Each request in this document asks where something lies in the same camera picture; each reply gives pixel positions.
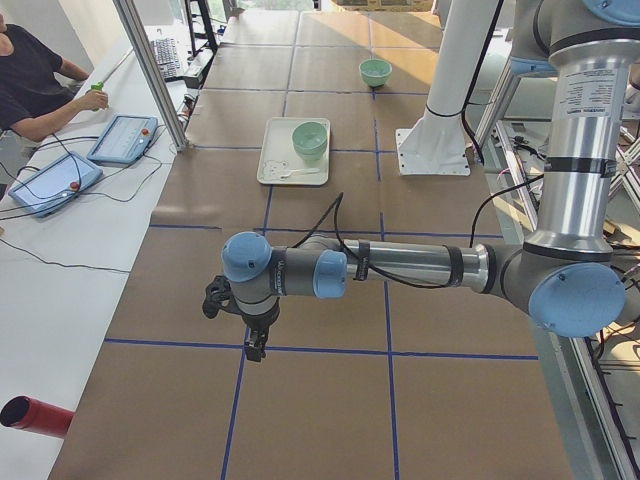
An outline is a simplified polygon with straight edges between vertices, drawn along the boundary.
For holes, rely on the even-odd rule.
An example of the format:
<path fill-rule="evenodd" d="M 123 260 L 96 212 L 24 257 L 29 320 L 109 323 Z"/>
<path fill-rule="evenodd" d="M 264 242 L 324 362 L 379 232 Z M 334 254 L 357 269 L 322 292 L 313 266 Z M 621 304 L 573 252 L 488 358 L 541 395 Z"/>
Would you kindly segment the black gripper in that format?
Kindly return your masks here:
<path fill-rule="evenodd" d="M 240 316 L 250 330 L 249 339 L 244 342 L 243 351 L 248 361 L 261 361 L 266 357 L 269 329 L 280 314 L 280 306 L 274 304 L 268 311 L 252 315 L 239 309 Z"/>

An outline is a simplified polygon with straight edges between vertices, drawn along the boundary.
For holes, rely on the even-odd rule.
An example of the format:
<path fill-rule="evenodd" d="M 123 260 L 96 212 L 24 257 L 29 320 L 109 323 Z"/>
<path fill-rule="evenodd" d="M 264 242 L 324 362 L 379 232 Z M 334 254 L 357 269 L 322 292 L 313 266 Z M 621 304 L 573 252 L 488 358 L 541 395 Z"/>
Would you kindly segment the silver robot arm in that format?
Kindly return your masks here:
<path fill-rule="evenodd" d="M 503 298 L 563 337 L 595 334 L 623 310 L 623 282 L 603 233 L 629 68 L 639 58 L 635 1 L 520 1 L 509 65 L 557 78 L 538 220 L 521 246 L 415 245 L 307 234 L 276 247 L 254 232 L 227 240 L 204 314 L 239 315 L 248 360 L 266 354 L 286 295 L 338 298 L 348 279 L 468 287 Z"/>

